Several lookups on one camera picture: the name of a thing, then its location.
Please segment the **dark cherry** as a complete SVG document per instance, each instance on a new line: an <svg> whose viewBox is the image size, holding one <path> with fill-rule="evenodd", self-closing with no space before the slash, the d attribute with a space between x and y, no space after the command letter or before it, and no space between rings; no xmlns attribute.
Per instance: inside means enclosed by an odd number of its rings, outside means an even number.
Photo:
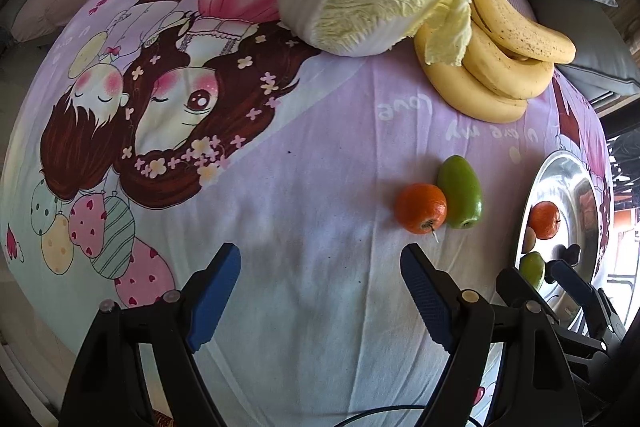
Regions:
<svg viewBox="0 0 640 427"><path fill-rule="evenodd" d="M568 246L556 245L553 248L553 259L564 260L572 267L578 265L581 255L582 247L580 247L578 244L570 244Z"/></svg>

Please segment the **large green fruit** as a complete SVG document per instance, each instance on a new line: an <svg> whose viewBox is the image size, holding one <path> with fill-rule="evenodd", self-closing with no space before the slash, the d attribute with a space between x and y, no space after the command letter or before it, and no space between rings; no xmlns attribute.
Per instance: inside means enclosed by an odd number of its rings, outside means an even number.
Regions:
<svg viewBox="0 0 640 427"><path fill-rule="evenodd" d="M541 254L537 251L531 251L521 257L518 266L521 276L538 291L544 280L544 271L546 271L546 262Z"/></svg>

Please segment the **brown longan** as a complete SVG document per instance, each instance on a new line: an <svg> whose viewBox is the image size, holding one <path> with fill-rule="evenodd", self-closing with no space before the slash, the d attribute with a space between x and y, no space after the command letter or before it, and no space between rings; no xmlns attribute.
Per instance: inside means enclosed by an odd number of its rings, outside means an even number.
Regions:
<svg viewBox="0 0 640 427"><path fill-rule="evenodd" d="M527 227L524 234L522 251L524 254L530 253L534 250L537 236L535 231L531 227Z"/></svg>

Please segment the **orange tangerine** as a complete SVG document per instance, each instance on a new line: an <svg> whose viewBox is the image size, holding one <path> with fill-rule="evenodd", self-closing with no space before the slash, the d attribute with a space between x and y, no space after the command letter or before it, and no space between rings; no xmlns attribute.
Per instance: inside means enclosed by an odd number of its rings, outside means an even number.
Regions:
<svg viewBox="0 0 640 427"><path fill-rule="evenodd" d="M394 204L394 217L401 228L416 235L431 234L436 242L436 231L446 221L447 212L446 196L435 184L407 185Z"/></svg>
<svg viewBox="0 0 640 427"><path fill-rule="evenodd" d="M553 239L561 224L560 210L554 202L537 202L529 211L527 224L537 239Z"/></svg>

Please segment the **stainless steel bowl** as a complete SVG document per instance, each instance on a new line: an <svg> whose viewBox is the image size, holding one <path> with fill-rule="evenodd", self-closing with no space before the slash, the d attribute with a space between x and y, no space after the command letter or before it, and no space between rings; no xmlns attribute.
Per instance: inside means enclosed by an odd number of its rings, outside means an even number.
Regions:
<svg viewBox="0 0 640 427"><path fill-rule="evenodd" d="M561 246L579 245L582 251L574 270L584 281L591 282L596 273L602 222L590 174L582 161L567 150L551 153L536 173L520 229L514 236L512 265L518 267L524 256L529 211L544 200L558 207L560 227L553 239L537 239L534 251L550 261Z"/></svg>

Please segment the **small green fruit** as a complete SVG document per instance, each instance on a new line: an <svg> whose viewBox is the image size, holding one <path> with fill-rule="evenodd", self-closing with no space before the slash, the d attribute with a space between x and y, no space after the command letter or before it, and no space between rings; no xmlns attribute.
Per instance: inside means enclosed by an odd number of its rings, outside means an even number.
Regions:
<svg viewBox="0 0 640 427"><path fill-rule="evenodd" d="M446 222L450 228L474 227L483 211L483 194L480 180L464 157L452 155L440 166L436 185L447 199Z"/></svg>

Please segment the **middle yellow banana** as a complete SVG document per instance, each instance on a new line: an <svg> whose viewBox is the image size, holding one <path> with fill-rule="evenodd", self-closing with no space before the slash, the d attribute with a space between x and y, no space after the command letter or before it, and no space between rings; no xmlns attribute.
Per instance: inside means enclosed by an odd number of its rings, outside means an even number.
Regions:
<svg viewBox="0 0 640 427"><path fill-rule="evenodd" d="M471 23L472 36L462 60L463 66L483 86L495 94L529 100L547 89L554 64L526 58L514 60L504 54L480 29Z"/></svg>

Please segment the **yellow banana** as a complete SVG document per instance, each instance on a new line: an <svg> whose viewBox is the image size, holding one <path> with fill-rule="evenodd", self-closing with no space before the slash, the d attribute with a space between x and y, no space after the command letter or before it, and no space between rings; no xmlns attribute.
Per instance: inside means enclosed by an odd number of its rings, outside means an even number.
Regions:
<svg viewBox="0 0 640 427"><path fill-rule="evenodd" d="M526 58L514 60L504 54L480 29L471 23L472 36L462 60L463 66L483 86L495 94L529 100L547 89L554 64Z"/></svg>
<svg viewBox="0 0 640 427"><path fill-rule="evenodd" d="M511 124L523 117L526 101L495 95L464 67L427 65L424 55L429 36L430 31L423 25L413 38L414 49L427 80L448 105L465 116L489 124Z"/></svg>

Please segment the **lower yellow banana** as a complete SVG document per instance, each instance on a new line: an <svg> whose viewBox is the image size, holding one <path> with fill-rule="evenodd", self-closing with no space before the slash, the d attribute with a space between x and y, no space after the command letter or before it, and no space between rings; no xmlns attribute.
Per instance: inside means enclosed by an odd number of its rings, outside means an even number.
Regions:
<svg viewBox="0 0 640 427"><path fill-rule="evenodd" d="M495 95L464 67L427 65L424 55L429 36L430 31L423 25L413 38L414 49L427 80L448 105L465 116L489 124L511 124L523 117L526 101Z"/></svg>

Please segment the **large grey cushion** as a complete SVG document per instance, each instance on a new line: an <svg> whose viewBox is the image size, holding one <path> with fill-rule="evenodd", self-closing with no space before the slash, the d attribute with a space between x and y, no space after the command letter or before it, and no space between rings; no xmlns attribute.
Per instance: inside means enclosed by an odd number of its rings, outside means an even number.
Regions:
<svg viewBox="0 0 640 427"><path fill-rule="evenodd" d="M591 0L528 0L536 20L574 42L562 75L590 102L607 94L639 93L639 69L601 5Z"/></svg>

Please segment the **top spotted banana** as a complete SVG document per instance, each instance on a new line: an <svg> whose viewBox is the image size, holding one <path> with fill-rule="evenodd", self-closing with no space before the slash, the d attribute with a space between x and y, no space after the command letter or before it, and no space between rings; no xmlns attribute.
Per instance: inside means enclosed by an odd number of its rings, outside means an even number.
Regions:
<svg viewBox="0 0 640 427"><path fill-rule="evenodd" d="M508 0L472 0L472 20L494 43L515 54L555 64L574 61L570 38L530 20Z"/></svg>

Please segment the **cartoon printed tablecloth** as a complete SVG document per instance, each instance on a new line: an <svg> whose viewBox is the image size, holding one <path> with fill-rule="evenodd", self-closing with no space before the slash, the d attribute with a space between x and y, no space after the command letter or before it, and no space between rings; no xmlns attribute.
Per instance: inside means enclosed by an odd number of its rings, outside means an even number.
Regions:
<svg viewBox="0 0 640 427"><path fill-rule="evenodd" d="M78 350L99 303L152 303L221 244L242 269L196 352L235 426L408 426L447 355L399 270L414 235L398 193L450 156L475 170L480 221L420 238L434 265L495 297L533 179L555 150L594 185L608 248L600 121L562 76L522 118L458 113L410 40L370 57L320 53L276 0L88 0L43 59L4 158L1 250L24 296Z"/></svg>

